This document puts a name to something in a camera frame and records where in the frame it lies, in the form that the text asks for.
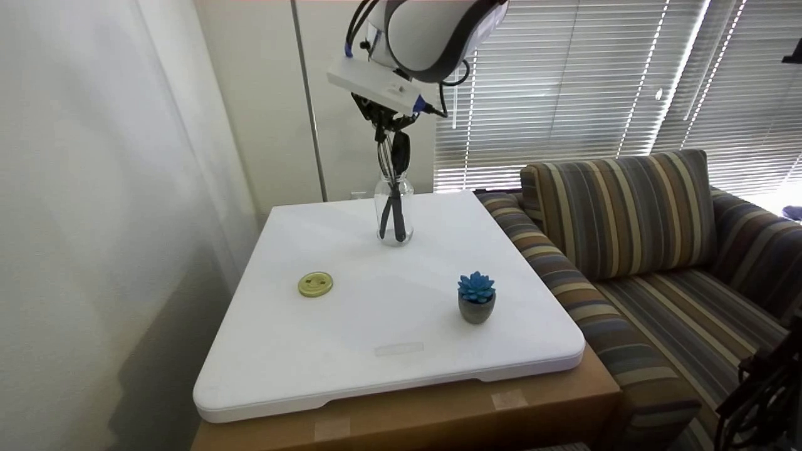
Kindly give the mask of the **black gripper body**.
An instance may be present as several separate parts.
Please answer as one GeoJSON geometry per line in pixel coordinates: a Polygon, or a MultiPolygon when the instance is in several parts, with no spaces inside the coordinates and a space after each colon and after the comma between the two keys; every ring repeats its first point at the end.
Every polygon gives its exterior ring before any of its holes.
{"type": "Polygon", "coordinates": [[[396,109],[379,104],[363,94],[353,94],[353,102],[368,123],[383,131],[404,131],[417,123],[417,114],[399,114],[396,109]]]}

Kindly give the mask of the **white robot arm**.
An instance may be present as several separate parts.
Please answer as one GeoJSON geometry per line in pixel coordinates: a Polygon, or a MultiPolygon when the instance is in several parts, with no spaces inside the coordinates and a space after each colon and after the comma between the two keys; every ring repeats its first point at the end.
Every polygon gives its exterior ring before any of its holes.
{"type": "Polygon", "coordinates": [[[422,113],[449,114],[447,104],[432,104],[419,86],[444,89],[453,86],[457,69],[468,73],[466,53],[507,11],[510,0],[360,0],[328,79],[350,92],[373,125],[373,141],[383,142],[422,113]]]}

